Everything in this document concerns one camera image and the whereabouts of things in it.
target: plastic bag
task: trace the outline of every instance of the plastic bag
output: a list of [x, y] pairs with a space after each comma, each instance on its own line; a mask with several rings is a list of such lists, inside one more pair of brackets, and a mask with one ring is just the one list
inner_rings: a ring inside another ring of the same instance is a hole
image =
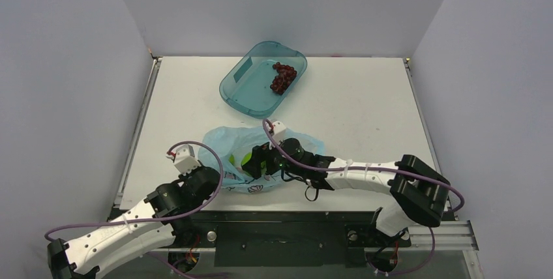
[[[324, 143], [311, 136], [286, 129], [285, 138], [296, 138], [306, 151], [319, 155], [324, 154]], [[260, 126], [254, 128], [218, 127], [206, 133], [202, 140], [219, 155], [223, 163], [225, 171], [223, 188], [242, 193], [264, 192], [283, 183], [280, 171], [253, 179], [241, 169], [243, 159], [252, 152], [254, 146], [268, 141], [267, 135]], [[198, 158], [205, 166], [219, 169], [215, 158], [208, 150], [200, 149]]]

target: white wall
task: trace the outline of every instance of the white wall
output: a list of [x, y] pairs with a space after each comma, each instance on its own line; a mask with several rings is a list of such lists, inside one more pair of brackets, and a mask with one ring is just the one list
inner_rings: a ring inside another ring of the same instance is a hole
[[307, 55], [410, 56], [442, 0], [124, 0], [156, 55], [243, 55], [276, 40]]
[[48, 278], [42, 234], [105, 219], [150, 67], [123, 0], [0, 0], [2, 278]]
[[444, 0], [413, 78], [487, 278], [551, 278], [553, 0]]

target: white tabletop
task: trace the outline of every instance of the white tabletop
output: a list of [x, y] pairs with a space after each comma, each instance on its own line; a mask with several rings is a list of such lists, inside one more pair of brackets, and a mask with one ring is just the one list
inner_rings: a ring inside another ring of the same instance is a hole
[[[219, 126], [261, 121], [231, 108], [219, 83], [240, 57], [163, 57], [123, 192], [129, 209], [177, 170], [165, 157], [174, 143], [201, 141]], [[308, 68], [271, 116], [325, 143], [326, 155], [390, 162], [414, 154], [433, 166], [421, 117], [401, 59], [309, 57]], [[321, 191], [309, 202], [302, 183], [272, 191], [221, 191], [212, 211], [374, 211], [393, 199], [359, 190]]]

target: blue plastic container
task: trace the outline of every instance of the blue plastic container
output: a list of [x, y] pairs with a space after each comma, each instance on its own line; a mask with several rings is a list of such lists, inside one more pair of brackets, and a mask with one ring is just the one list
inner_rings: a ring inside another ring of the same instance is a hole
[[[297, 71], [296, 78], [282, 95], [271, 90], [273, 79], [278, 75], [273, 64], [290, 65]], [[307, 59], [274, 41], [256, 44], [219, 85], [225, 102], [234, 109], [255, 118], [267, 118], [293, 89], [307, 68]]]

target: red grapes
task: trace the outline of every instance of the red grapes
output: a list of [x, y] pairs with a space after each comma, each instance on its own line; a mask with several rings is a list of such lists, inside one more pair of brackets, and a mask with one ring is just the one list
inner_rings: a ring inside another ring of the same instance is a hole
[[280, 64], [280, 62], [276, 62], [276, 64], [273, 65], [273, 69], [278, 72], [278, 75], [273, 79], [271, 90], [278, 95], [282, 95], [294, 81], [297, 76], [297, 71], [292, 66], [283, 65]]

